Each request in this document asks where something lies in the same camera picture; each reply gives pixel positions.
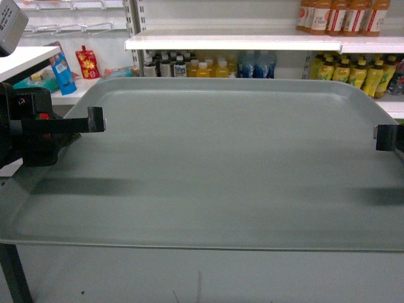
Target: plastic bottle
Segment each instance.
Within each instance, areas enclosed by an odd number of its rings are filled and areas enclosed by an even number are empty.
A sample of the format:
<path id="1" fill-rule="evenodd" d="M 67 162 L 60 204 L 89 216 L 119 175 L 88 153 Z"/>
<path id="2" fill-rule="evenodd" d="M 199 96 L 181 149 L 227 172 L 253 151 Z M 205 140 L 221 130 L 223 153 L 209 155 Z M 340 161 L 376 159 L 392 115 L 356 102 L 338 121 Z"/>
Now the plastic bottle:
<path id="1" fill-rule="evenodd" d="M 334 70 L 333 81 L 346 83 L 349 78 L 349 73 L 349 59 L 342 58 L 341 63 Z"/>
<path id="2" fill-rule="evenodd" d="M 176 78 L 186 78 L 187 76 L 187 65 L 184 61 L 182 55 L 177 56 L 177 62 L 174 64 L 174 77 Z"/>
<path id="3" fill-rule="evenodd" d="M 241 66 L 241 78 L 253 78 L 255 70 L 255 58 L 253 50 L 247 50 Z"/>
<path id="4" fill-rule="evenodd" d="M 311 25 L 311 35 L 324 35 L 330 17 L 332 0 L 318 0 L 314 10 L 313 23 Z"/>
<path id="5" fill-rule="evenodd" d="M 228 78 L 229 69 L 227 68 L 227 61 L 219 61 L 219 67 L 216 69 L 216 78 Z"/>
<path id="6" fill-rule="evenodd" d="M 198 66 L 199 66 L 199 68 L 196 71 L 196 77 L 197 78 L 209 78 L 210 77 L 210 71 L 208 69 L 208 63 L 199 62 Z"/>
<path id="7" fill-rule="evenodd" d="M 365 82 L 366 74 L 366 60 L 359 59 L 358 64 L 351 70 L 349 74 L 348 83 L 357 88 L 361 88 Z"/>
<path id="8" fill-rule="evenodd" d="M 160 62 L 160 74 L 161 77 L 172 77 L 169 55 L 162 55 L 162 61 Z"/>
<path id="9" fill-rule="evenodd" d="M 358 36 L 360 23 L 365 15 L 366 6 L 367 0 L 352 0 L 345 17 L 345 26 L 342 31 L 344 36 Z"/>
<path id="10" fill-rule="evenodd" d="M 310 0 L 307 2 L 307 17 L 304 21 L 303 31 L 309 33 L 311 25 L 313 24 L 314 12 L 316 10 L 317 0 Z"/>
<path id="11" fill-rule="evenodd" d="M 303 28 L 304 28 L 304 23 L 306 21 L 307 14 L 309 12 L 309 7 L 308 7 L 309 4 L 310 4 L 310 0 L 302 0 L 300 2 L 299 17 L 297 18 L 297 25 L 296 25 L 297 30 L 303 30 Z"/>
<path id="12" fill-rule="evenodd" d="M 210 78 L 214 78 L 216 69 L 213 66 L 213 59 L 205 59 L 205 62 L 208 63 L 208 69 L 209 69 L 209 73 L 210 73 Z"/>
<path id="13" fill-rule="evenodd" d="M 270 60 L 268 53 L 269 52 L 267 50 L 262 50 L 259 52 L 259 57 L 255 65 L 255 78 L 267 78 L 268 73 L 270 72 Z"/>
<path id="14" fill-rule="evenodd" d="M 364 31 L 365 23 L 366 23 L 367 19 L 369 18 L 369 13 L 371 12 L 371 8 L 372 8 L 372 0 L 367 0 L 364 17 L 362 19 L 362 22 L 360 23 L 359 33 L 363 33 L 363 31 Z"/>
<path id="15" fill-rule="evenodd" d="M 395 72 L 396 72 L 396 57 L 389 56 L 388 60 L 383 65 L 383 77 L 381 78 L 381 81 L 376 88 L 374 98 L 379 99 L 383 97 L 384 93 L 387 90 L 387 86 L 389 85 L 390 80 L 393 78 Z"/>
<path id="16" fill-rule="evenodd" d="M 343 20 L 347 13 L 347 0 L 334 0 L 331 5 L 330 17 L 326 28 L 326 34 L 329 36 L 338 36 L 341 34 Z"/>
<path id="17" fill-rule="evenodd" d="M 384 18 L 387 15 L 387 10 L 390 7 L 390 0 L 376 0 L 372 5 L 369 15 L 366 19 L 363 36 L 377 37 L 380 34 Z"/>
<path id="18" fill-rule="evenodd" d="M 143 66 L 143 74 L 145 77 L 157 77 L 156 64 L 153 62 L 153 58 L 146 56 L 145 65 Z"/>
<path id="19" fill-rule="evenodd" d="M 374 97 L 374 93 L 383 78 L 383 74 L 383 61 L 377 60 L 375 65 L 367 72 L 365 85 L 362 89 L 368 96 Z"/>
<path id="20" fill-rule="evenodd" d="M 227 68 L 229 69 L 230 73 L 237 72 L 237 61 L 235 60 L 234 54 L 229 55 L 229 58 L 227 59 Z"/>
<path id="21" fill-rule="evenodd" d="M 326 62 L 321 66 L 317 73 L 317 80 L 331 80 L 334 73 L 333 57 L 328 56 Z"/>
<path id="22" fill-rule="evenodd" d="M 199 60 L 192 59 L 191 60 L 191 67 L 188 70 L 188 77 L 195 78 L 198 68 L 199 68 Z"/>

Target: juice bottle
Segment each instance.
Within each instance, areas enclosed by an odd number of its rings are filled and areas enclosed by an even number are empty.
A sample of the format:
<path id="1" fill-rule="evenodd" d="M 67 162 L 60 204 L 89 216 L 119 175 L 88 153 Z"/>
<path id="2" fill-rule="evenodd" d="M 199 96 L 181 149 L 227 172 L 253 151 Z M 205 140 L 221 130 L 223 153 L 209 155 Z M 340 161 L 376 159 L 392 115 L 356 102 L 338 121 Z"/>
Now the juice bottle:
<path id="1" fill-rule="evenodd" d="M 197 59 L 192 59 L 191 67 L 189 68 L 188 71 L 188 77 L 195 78 L 198 68 L 199 68 L 199 61 Z"/>
<path id="2" fill-rule="evenodd" d="M 229 69 L 230 73 L 236 73 L 237 72 L 237 62 L 235 60 L 235 55 L 230 54 L 229 58 L 227 59 L 227 68 Z"/>
<path id="3" fill-rule="evenodd" d="M 303 30 L 304 28 L 304 23 L 307 18 L 307 14 L 309 12 L 309 7 L 308 5 L 310 4 L 310 0 L 302 0 L 300 2 L 300 10 L 299 10 L 299 17 L 297 18 L 297 30 Z"/>
<path id="4" fill-rule="evenodd" d="M 364 17 L 362 19 L 362 22 L 360 22 L 359 33 L 363 33 L 363 31 L 364 31 L 365 23 L 366 23 L 366 21 L 367 21 L 367 19 L 369 17 L 369 13 L 371 12 L 371 8 L 372 8 L 372 0 L 367 0 L 365 14 L 364 14 Z"/>
<path id="5" fill-rule="evenodd" d="M 349 74 L 348 83 L 357 87 L 361 88 L 366 79 L 366 60 L 359 59 L 358 64 L 351 70 Z"/>
<path id="6" fill-rule="evenodd" d="M 318 52 L 317 56 L 314 57 L 310 68 L 310 79 L 312 80 L 317 79 L 318 67 L 320 63 L 323 61 L 323 59 L 324 59 L 324 52 Z"/>
<path id="7" fill-rule="evenodd" d="M 374 97 L 377 86 L 383 78 L 383 61 L 377 60 L 373 67 L 367 72 L 363 91 L 370 97 Z"/>
<path id="8" fill-rule="evenodd" d="M 317 73 L 317 80 L 331 80 L 334 73 L 333 57 L 328 56 L 326 62 L 320 67 Z"/>
<path id="9" fill-rule="evenodd" d="M 199 68 L 196 71 L 196 77 L 197 78 L 209 78 L 210 77 L 210 71 L 208 69 L 208 63 L 199 62 L 198 66 L 199 66 Z"/>
<path id="10" fill-rule="evenodd" d="M 344 36 L 358 36 L 360 23 L 365 15 L 367 0 L 352 0 L 345 17 L 345 26 L 342 34 Z"/>
<path id="11" fill-rule="evenodd" d="M 347 13 L 347 0 L 334 0 L 331 5 L 330 17 L 326 28 L 329 36 L 338 36 L 341 33 L 342 23 Z"/>
<path id="12" fill-rule="evenodd" d="M 376 2 L 372 5 L 369 16 L 366 19 L 364 30 L 362 32 L 363 36 L 379 36 L 389 7 L 390 0 L 376 0 Z"/>
<path id="13" fill-rule="evenodd" d="M 161 77 L 172 77 L 169 55 L 162 55 L 162 61 L 160 62 L 160 74 Z"/>
<path id="14" fill-rule="evenodd" d="M 346 83 L 349 78 L 349 59 L 343 58 L 341 63 L 334 70 L 333 81 Z"/>
<path id="15" fill-rule="evenodd" d="M 314 11 L 316 10 L 317 0 L 310 0 L 307 3 L 307 17 L 304 21 L 303 31 L 309 33 L 311 31 L 311 25 L 313 23 Z"/>
<path id="16" fill-rule="evenodd" d="M 376 88 L 376 92 L 374 93 L 374 98 L 379 99 L 383 97 L 384 93 L 387 90 L 387 86 L 389 85 L 390 80 L 394 76 L 396 72 L 396 57 L 389 56 L 387 62 L 383 65 L 383 77 L 379 85 Z"/>
<path id="17" fill-rule="evenodd" d="M 208 64 L 210 78 L 214 78 L 215 77 L 215 67 L 213 65 L 213 59 L 205 59 L 205 62 Z"/>
<path id="18" fill-rule="evenodd" d="M 227 61 L 219 61 L 219 67 L 216 69 L 216 78 L 228 78 L 229 69 L 227 68 Z"/>
<path id="19" fill-rule="evenodd" d="M 328 17 L 330 17 L 331 4 L 332 0 L 317 0 L 310 34 L 312 35 L 325 34 Z"/>

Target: gray tray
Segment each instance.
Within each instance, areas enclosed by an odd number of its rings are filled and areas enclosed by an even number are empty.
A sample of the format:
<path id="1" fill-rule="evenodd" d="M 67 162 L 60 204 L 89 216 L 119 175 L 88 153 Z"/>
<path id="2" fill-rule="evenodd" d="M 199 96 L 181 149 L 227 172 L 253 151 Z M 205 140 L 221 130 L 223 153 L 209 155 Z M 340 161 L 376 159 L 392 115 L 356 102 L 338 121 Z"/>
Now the gray tray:
<path id="1" fill-rule="evenodd" d="M 0 242 L 404 251 L 404 167 L 376 151 L 395 123 L 334 82 L 117 79 L 57 165 L 1 189 Z"/>

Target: yellow bottle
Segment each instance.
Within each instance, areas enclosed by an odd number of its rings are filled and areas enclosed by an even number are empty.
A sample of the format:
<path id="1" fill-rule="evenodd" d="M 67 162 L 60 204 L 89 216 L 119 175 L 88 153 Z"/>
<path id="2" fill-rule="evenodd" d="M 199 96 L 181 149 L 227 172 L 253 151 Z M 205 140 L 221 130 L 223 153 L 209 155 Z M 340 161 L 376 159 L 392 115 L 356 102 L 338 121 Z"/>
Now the yellow bottle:
<path id="1" fill-rule="evenodd" d="M 320 63 L 323 61 L 323 59 L 324 59 L 324 52 L 318 52 L 317 56 L 314 57 L 310 69 L 310 79 L 312 80 L 317 79 L 318 67 Z"/>
<path id="2" fill-rule="evenodd" d="M 389 56 L 388 61 L 383 65 L 383 77 L 376 88 L 374 98 L 379 99 L 383 97 L 384 93 L 387 90 L 387 86 L 389 85 L 389 82 L 394 76 L 395 72 L 396 72 L 396 57 Z"/>
<path id="3" fill-rule="evenodd" d="M 359 59 L 358 64 L 353 67 L 351 73 L 349 74 L 348 83 L 357 88 L 361 88 L 365 82 L 366 74 L 366 60 Z"/>
<path id="4" fill-rule="evenodd" d="M 191 67 L 189 68 L 188 71 L 188 77 L 195 78 L 198 68 L 199 68 L 199 61 L 197 59 L 191 60 Z"/>
<path id="5" fill-rule="evenodd" d="M 214 78 L 215 77 L 215 67 L 213 65 L 213 59 L 205 59 L 205 62 L 208 64 L 210 78 Z"/>
<path id="6" fill-rule="evenodd" d="M 199 62 L 198 66 L 199 66 L 199 68 L 196 71 L 196 77 L 197 78 L 209 78 L 210 77 L 210 71 L 208 69 L 208 63 Z"/>
<path id="7" fill-rule="evenodd" d="M 349 78 L 349 59 L 343 58 L 341 63 L 334 70 L 333 81 L 346 83 Z"/>
<path id="8" fill-rule="evenodd" d="M 237 72 L 237 61 L 235 60 L 235 55 L 229 55 L 227 59 L 227 68 L 229 69 L 229 73 L 236 73 Z"/>
<path id="9" fill-rule="evenodd" d="M 374 97 L 374 93 L 383 78 L 383 74 L 383 61 L 377 60 L 375 65 L 367 72 L 365 86 L 362 89 L 368 96 Z"/>
<path id="10" fill-rule="evenodd" d="M 226 61 L 219 61 L 219 67 L 216 69 L 216 78 L 228 78 L 229 77 L 229 69 L 227 68 Z"/>
<path id="11" fill-rule="evenodd" d="M 317 80 L 331 80 L 334 73 L 333 57 L 328 56 L 326 62 L 319 68 Z"/>

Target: blue package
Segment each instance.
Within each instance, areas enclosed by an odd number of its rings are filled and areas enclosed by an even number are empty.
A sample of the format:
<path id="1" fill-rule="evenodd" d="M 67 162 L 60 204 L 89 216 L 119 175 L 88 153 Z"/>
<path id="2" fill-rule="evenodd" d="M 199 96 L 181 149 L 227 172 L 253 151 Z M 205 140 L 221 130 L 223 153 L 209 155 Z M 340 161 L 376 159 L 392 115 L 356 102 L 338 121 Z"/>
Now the blue package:
<path id="1" fill-rule="evenodd" d="M 49 59 L 50 66 L 55 73 L 56 80 L 59 83 L 59 88 L 61 89 L 62 95 L 67 95 L 73 93 L 77 90 L 76 84 L 74 83 L 73 74 L 70 71 L 66 57 L 63 54 L 62 47 L 59 42 L 55 42 L 54 46 L 59 46 L 61 52 Z"/>

